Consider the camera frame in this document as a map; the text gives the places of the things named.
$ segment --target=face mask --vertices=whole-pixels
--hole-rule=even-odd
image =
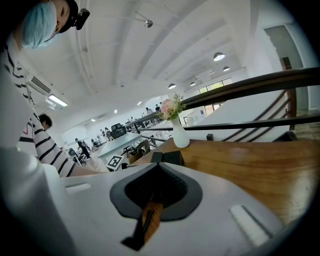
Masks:
[[[47,46],[57,25],[57,11],[53,2],[38,3],[24,18],[21,32],[23,48],[36,49]]]

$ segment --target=white vase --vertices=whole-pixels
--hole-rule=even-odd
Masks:
[[[185,129],[181,126],[179,118],[177,117],[170,121],[173,127],[172,135],[173,135],[174,144],[181,149],[187,147],[190,143],[190,139]]]

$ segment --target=black cap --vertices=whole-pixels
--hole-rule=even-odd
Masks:
[[[75,0],[66,0],[67,4],[69,5],[70,13],[69,18],[60,30],[60,33],[66,32],[68,29],[75,25],[75,22],[78,17],[78,5]]]

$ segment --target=black and white striped shirt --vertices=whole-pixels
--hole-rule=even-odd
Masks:
[[[27,85],[18,62],[18,56],[17,44],[11,34],[1,49],[0,61],[10,74],[12,86],[16,87],[33,110],[33,115],[30,116],[28,123],[25,125],[17,147],[25,153],[36,156],[41,163],[53,165],[60,177],[69,177],[76,163],[62,153],[54,140],[43,129],[36,114],[33,99],[28,96]]]

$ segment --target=whiteboard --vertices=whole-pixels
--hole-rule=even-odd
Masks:
[[[84,140],[88,137],[87,130],[81,126],[73,127],[62,134],[63,141],[67,142],[67,144],[75,143],[75,138]]]

